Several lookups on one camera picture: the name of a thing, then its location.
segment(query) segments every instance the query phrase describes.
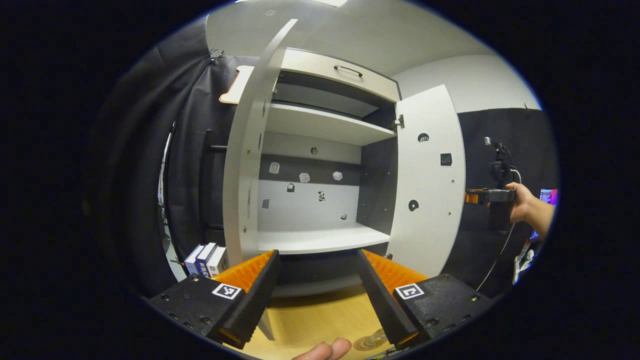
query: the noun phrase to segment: cabinet door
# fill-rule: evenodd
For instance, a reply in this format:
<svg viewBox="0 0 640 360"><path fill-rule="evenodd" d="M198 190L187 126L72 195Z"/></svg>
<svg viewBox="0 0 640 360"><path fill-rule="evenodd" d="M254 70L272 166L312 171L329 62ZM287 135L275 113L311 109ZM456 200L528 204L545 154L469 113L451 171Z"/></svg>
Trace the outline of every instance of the cabinet door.
<svg viewBox="0 0 640 360"><path fill-rule="evenodd" d="M229 134L223 180L223 223L231 266L258 254L257 201L262 138L291 19L260 56L236 108Z"/></svg>
<svg viewBox="0 0 640 360"><path fill-rule="evenodd" d="M398 102L396 115L404 128L397 129L396 211L387 251L393 261L433 277L449 257L464 200L458 114L440 85Z"/></svg>

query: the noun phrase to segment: book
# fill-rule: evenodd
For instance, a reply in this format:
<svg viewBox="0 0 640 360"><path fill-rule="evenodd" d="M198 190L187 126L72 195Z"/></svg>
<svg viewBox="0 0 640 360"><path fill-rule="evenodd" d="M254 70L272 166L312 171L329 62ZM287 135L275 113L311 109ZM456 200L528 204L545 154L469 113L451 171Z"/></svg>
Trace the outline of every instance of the book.
<svg viewBox="0 0 640 360"><path fill-rule="evenodd" d="M187 267L187 270L189 271L189 275L198 275L200 273L196 268L196 256L200 254L202 249L204 249L204 245L199 245L187 257L187 260L184 261L184 265Z"/></svg>
<svg viewBox="0 0 640 360"><path fill-rule="evenodd" d="M216 243L208 243L198 256L196 256L196 268L198 269L198 272L200 272L200 275L204 277L212 276L211 273L209 273L209 269L207 269L207 262L209 262L209 259L213 255L216 247Z"/></svg>
<svg viewBox="0 0 640 360"><path fill-rule="evenodd" d="M207 268L209 268L211 276L219 275L221 272L229 268L229 259L226 247L216 248L213 256L211 256L211 259L207 262Z"/></svg>

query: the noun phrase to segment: drawer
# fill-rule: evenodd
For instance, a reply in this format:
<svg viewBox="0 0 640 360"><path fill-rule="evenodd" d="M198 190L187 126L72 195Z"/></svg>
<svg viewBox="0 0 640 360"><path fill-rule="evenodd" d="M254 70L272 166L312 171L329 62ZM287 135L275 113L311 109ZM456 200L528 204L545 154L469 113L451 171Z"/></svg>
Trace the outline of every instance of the drawer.
<svg viewBox="0 0 640 360"><path fill-rule="evenodd" d="M388 101L400 101L400 94L395 81L358 65L330 56L287 49L281 69L337 81L370 92Z"/></svg>

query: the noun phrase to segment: finger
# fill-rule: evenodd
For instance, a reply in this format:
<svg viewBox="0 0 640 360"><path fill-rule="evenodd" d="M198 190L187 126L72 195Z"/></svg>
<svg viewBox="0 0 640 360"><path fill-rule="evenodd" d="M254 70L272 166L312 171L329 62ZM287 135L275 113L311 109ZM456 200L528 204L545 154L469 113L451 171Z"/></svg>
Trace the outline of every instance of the finger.
<svg viewBox="0 0 640 360"><path fill-rule="evenodd" d="M294 357L291 360L328 360L333 354L333 349L329 344L322 342L313 349Z"/></svg>
<svg viewBox="0 0 640 360"><path fill-rule="evenodd" d="M337 338L332 344L333 354L329 360L338 360L351 350L351 342L344 338Z"/></svg>

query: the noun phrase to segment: black backdrop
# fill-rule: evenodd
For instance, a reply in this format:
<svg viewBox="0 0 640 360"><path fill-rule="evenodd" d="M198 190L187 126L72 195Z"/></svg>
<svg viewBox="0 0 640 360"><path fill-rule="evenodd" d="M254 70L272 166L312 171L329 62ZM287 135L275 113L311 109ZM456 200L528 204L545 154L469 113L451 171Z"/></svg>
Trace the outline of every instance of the black backdrop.
<svg viewBox="0 0 640 360"><path fill-rule="evenodd" d="M459 113L465 146L467 188L495 188L490 162L495 150L484 144L489 136L510 151L523 184L539 197L540 188L559 188L560 175L556 139L544 111L525 108L489 109ZM464 204L460 228L442 272L478 288L500 254L505 237L487 231L489 210ZM511 284L513 258L520 253L532 228L517 223L504 252L487 278L481 293L494 297Z"/></svg>
<svg viewBox="0 0 640 360"><path fill-rule="evenodd" d="M636 67L633 5L429 5L487 41L540 95L562 139L563 197L545 252L529 275L485 316L414 358L630 358L635 342L628 329L637 315L627 311L623 294L635 262L624 239L633 234L627 201L634 185L624 149L635 140L623 125L636 117L629 97ZM14 254L29 254L48 269L30 276L33 263L8 257L7 354L224 357L150 312L101 271L77 181L86 134L118 76L163 37L209 12L212 2L78 6L61 0L43 6L25 0L2 7L10 15L3 67L13 89L5 245L24 245ZM593 188L607 195L594 201L587 196Z"/></svg>

